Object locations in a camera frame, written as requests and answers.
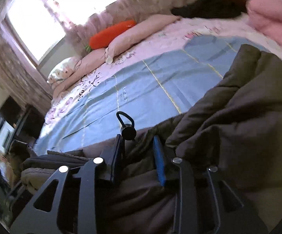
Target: television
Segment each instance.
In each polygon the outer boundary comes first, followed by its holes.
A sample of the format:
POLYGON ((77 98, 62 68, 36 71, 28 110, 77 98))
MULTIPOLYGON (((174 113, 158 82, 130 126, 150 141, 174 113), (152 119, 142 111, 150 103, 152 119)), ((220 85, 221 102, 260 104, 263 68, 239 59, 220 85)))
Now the television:
POLYGON ((9 96, 0 108, 0 118, 3 118, 11 126, 17 122, 21 107, 9 96))

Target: pink pillow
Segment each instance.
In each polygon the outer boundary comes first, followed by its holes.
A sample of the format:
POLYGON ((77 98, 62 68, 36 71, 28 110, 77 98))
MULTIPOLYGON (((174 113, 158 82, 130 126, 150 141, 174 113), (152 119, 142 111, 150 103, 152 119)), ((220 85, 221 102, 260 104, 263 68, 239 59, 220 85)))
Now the pink pillow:
POLYGON ((282 46, 282 0, 248 0, 250 24, 282 46))
POLYGON ((109 44, 109 47, 106 49, 106 62, 111 64, 115 56, 125 52, 134 44, 161 30, 164 26, 173 23, 179 18, 179 16, 174 15, 156 14, 128 29, 109 44))
POLYGON ((93 50, 81 59, 75 66, 77 69, 69 78, 59 84, 53 91, 53 98, 57 98, 60 92, 67 90, 74 83, 91 73, 105 62, 105 48, 93 50))

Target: orange carrot plush toy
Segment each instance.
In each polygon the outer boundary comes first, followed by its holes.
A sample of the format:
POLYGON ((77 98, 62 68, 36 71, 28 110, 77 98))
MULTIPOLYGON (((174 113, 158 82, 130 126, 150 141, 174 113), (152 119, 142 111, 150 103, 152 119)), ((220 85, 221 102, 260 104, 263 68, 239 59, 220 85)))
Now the orange carrot plush toy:
POLYGON ((93 35, 89 40, 89 47, 94 49, 106 48, 118 35, 127 31, 137 23, 134 20, 123 21, 113 26, 110 26, 99 33, 93 35))

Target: black metal frame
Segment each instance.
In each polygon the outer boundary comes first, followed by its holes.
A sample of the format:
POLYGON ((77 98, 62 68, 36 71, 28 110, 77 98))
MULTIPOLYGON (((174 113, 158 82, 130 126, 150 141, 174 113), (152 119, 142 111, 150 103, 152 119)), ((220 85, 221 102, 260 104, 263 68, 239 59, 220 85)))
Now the black metal frame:
MULTIPOLYGON (((84 166, 69 169, 65 167, 62 172, 58 169, 39 189, 37 194, 29 201, 23 211, 11 226, 11 234, 62 234, 59 228, 58 215, 63 190, 71 179, 80 179, 80 193, 78 203, 77 234, 96 234, 97 219, 95 212, 97 181, 103 181, 110 186, 115 185, 120 173, 120 162, 123 148, 123 139, 117 135, 112 150, 103 151, 100 158, 91 159, 84 166), (37 209, 35 204, 47 188, 57 182, 51 210, 46 212, 37 209)), ((153 142, 155 161, 159 169, 163 168, 166 182, 165 186, 178 184, 176 195, 173 233, 189 234, 201 233, 199 229, 199 213, 194 172, 189 162, 175 157, 172 149, 163 148, 158 136, 153 142)), ((209 167, 202 173, 207 180, 214 228, 209 234, 267 234, 267 228, 247 201, 239 192, 221 177, 216 167, 209 167), (229 200, 237 202, 237 206, 227 210, 220 184, 228 190, 229 200)))

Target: pink blanket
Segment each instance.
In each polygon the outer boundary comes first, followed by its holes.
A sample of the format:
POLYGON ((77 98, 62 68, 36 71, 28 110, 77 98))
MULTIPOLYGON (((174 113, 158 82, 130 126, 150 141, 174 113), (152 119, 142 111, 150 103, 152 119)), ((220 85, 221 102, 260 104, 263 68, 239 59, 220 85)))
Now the pink blanket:
POLYGON ((250 23, 282 46, 282 0, 249 0, 250 23))

